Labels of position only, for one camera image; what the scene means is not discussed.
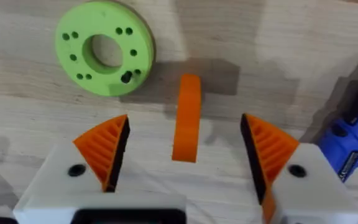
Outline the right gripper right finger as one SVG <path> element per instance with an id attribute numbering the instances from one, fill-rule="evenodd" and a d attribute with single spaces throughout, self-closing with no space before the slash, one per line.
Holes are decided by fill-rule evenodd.
<path id="1" fill-rule="evenodd" d="M 354 224 L 358 208 L 318 146 L 244 113 L 240 124 L 264 224 Z"/>

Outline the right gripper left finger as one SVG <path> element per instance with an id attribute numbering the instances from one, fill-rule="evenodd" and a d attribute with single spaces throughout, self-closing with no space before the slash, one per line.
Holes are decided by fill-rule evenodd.
<path id="1" fill-rule="evenodd" d="M 186 198 L 118 192 L 127 115 L 116 116 L 50 152 L 13 213 L 21 224 L 185 224 Z"/>

